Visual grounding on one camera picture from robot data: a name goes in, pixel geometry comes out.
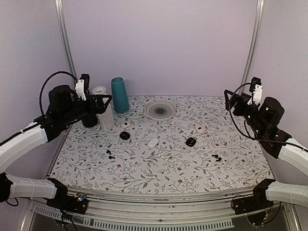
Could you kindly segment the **small white case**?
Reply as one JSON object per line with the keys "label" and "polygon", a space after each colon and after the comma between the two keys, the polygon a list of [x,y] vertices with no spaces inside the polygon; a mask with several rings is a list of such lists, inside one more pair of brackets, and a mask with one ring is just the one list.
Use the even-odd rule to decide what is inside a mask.
{"label": "small white case", "polygon": [[131,124],[127,121],[127,122],[123,122],[122,124],[121,124],[121,127],[123,128],[123,129],[127,129],[127,128],[129,128],[131,126]]}
{"label": "small white case", "polygon": [[195,126],[195,130],[198,134],[203,134],[205,132],[205,128],[203,126]]}

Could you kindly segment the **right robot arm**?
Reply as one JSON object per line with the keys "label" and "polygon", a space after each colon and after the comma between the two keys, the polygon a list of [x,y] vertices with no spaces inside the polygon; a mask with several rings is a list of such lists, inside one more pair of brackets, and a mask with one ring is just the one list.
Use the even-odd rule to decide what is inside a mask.
{"label": "right robot arm", "polygon": [[[284,108],[278,100],[266,97],[260,108],[248,104],[246,94],[224,91],[226,109],[233,116],[242,116],[253,131],[252,140],[257,141],[263,151],[275,159],[285,161],[304,174],[308,173],[308,150],[290,134],[278,128]],[[272,206],[274,201],[306,207],[308,187],[264,179],[253,188],[253,195],[244,202],[236,199],[232,203],[237,214]]]}

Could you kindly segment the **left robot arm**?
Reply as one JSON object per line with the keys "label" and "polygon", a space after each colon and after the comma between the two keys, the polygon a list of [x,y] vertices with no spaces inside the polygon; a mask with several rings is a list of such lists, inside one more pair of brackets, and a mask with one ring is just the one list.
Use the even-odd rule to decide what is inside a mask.
{"label": "left robot arm", "polygon": [[111,99],[107,94],[86,94],[80,82],[74,90],[68,85],[53,88],[47,112],[0,144],[1,202],[11,198],[44,198],[51,207],[67,209],[72,201],[79,201],[69,196],[67,187],[56,179],[22,178],[5,171],[29,151],[56,139],[70,125],[86,116],[103,114]]}

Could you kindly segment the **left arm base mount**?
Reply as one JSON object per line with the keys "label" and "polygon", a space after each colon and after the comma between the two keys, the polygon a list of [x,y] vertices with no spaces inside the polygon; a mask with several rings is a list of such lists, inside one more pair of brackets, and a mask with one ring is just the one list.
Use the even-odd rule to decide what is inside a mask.
{"label": "left arm base mount", "polygon": [[72,212],[77,214],[86,214],[89,200],[84,193],[76,193],[74,195],[66,195],[63,199],[55,197],[54,199],[47,199],[46,205],[59,209],[64,212]]}

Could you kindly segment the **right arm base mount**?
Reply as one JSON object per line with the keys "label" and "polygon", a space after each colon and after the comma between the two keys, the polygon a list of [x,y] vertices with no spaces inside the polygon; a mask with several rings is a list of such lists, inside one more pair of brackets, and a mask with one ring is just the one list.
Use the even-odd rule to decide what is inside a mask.
{"label": "right arm base mount", "polygon": [[272,208],[273,201],[266,198],[265,194],[254,193],[251,196],[236,195],[231,200],[231,208],[236,215]]}

